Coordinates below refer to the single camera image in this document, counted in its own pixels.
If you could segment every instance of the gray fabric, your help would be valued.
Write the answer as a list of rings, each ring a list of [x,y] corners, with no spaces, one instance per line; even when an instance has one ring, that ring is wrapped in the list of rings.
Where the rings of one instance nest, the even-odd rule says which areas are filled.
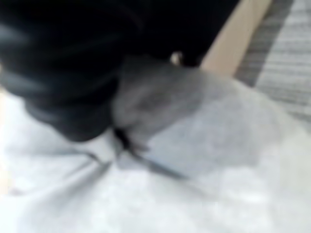
[[[310,232],[311,143],[296,122],[229,78],[137,64],[124,68],[115,122],[163,169],[125,151],[101,163],[8,97],[1,146],[14,185],[1,232]]]
[[[273,0],[237,77],[311,132],[311,1]]]

